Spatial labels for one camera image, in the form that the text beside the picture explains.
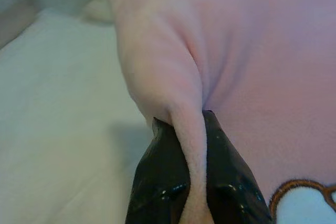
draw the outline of embroidered patch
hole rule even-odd
[[[283,183],[273,194],[269,203],[269,209],[274,222],[277,222],[277,207],[280,200],[290,190],[298,187],[306,187],[318,190],[324,197],[327,204],[336,212],[336,202],[334,201],[332,194],[336,193],[336,185],[326,187],[320,183],[307,179],[293,179]]]

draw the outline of pink fleece fabric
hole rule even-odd
[[[212,222],[202,109],[266,200],[292,178],[336,183],[336,0],[111,3],[130,94],[148,120],[174,125],[188,162],[181,223]]]

